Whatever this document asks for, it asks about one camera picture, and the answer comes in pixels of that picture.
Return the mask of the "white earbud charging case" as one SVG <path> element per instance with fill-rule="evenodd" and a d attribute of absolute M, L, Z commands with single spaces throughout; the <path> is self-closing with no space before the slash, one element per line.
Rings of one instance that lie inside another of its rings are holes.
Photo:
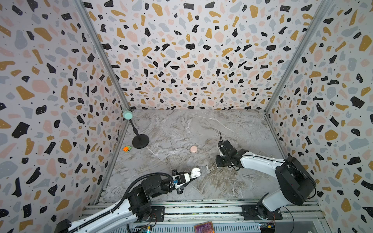
<path fill-rule="evenodd" d="M 194 178 L 198 178 L 200 176 L 201 176 L 201 170 L 199 168 L 193 168 L 192 171 L 191 171 L 190 177 L 192 179 L 194 179 Z"/>

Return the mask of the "pink earbud charging case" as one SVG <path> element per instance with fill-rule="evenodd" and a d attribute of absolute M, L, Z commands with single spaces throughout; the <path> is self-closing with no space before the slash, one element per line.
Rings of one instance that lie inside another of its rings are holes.
<path fill-rule="evenodd" d="M 197 148 L 196 146 L 192 146 L 192 147 L 190 148 L 190 151 L 191 151 L 192 153 L 196 153 L 196 152 L 198 151 L 198 148 Z"/>

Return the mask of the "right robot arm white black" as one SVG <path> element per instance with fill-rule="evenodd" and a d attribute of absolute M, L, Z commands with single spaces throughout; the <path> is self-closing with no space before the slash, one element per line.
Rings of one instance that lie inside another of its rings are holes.
<path fill-rule="evenodd" d="M 256 170 L 277 179 L 279 188 L 266 194 L 254 208 L 254 214 L 261 219 L 268 219 L 286 205 L 303 205 L 316 190 L 316 182 L 294 157 L 274 159 L 248 150 L 238 151 L 227 140 L 219 141 L 218 149 L 217 167 Z"/>

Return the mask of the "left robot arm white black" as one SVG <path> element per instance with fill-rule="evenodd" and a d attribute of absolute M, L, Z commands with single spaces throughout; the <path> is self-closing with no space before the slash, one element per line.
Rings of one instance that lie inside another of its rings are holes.
<path fill-rule="evenodd" d="M 108 233 L 135 224 L 135 233 L 150 232 L 158 222 L 163 222 L 165 208 L 153 207 L 152 199 L 176 191 L 183 193 L 185 187 L 201 176 L 199 168 L 190 172 L 173 170 L 171 174 L 155 172 L 134 180 L 122 198 L 108 208 L 77 221 L 68 219 L 59 222 L 56 233 Z"/>

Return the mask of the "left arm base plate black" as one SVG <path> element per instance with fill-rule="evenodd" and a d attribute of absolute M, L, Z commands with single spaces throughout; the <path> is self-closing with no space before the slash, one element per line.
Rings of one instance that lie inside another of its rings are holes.
<path fill-rule="evenodd" d="M 165 206 L 146 206 L 136 210 L 129 210 L 137 217 L 136 222 L 163 222 L 165 217 Z"/>

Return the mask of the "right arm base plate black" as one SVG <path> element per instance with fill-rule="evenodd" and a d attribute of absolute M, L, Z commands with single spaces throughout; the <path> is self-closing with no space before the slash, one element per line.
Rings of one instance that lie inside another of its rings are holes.
<path fill-rule="evenodd" d="M 276 210 L 270 212 L 264 206 L 257 205 L 242 205 L 241 206 L 241 216 L 244 220 L 282 220 L 283 216 L 281 211 Z"/>

